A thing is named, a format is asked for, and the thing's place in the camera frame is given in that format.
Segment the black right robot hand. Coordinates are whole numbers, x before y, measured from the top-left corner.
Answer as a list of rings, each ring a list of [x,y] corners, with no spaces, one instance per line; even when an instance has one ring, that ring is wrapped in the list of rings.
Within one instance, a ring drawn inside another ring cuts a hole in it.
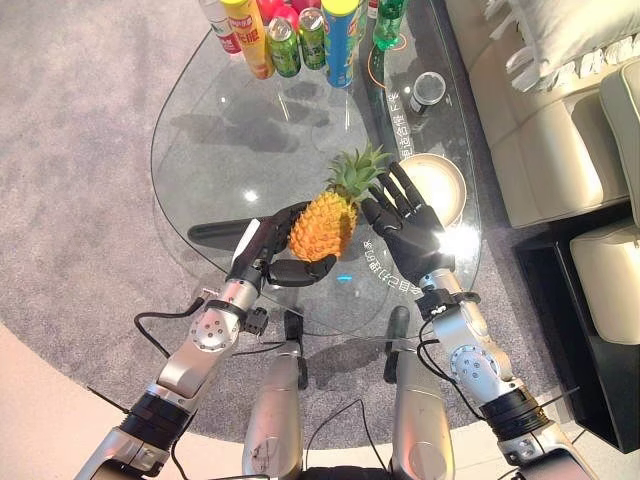
[[[399,273],[414,285],[438,269],[455,270],[452,255],[440,250],[444,227],[405,170],[397,162],[378,175],[361,210],[385,241]]]

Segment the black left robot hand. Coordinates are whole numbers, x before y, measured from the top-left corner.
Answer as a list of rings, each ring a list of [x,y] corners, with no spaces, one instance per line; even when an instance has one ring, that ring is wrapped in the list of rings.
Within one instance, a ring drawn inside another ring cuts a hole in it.
[[[248,282],[261,292],[265,282],[281,287],[305,287],[327,276],[337,261],[333,254],[317,261],[274,260],[287,247],[294,223],[308,204],[299,202],[272,216],[252,219],[236,246],[225,280]]]

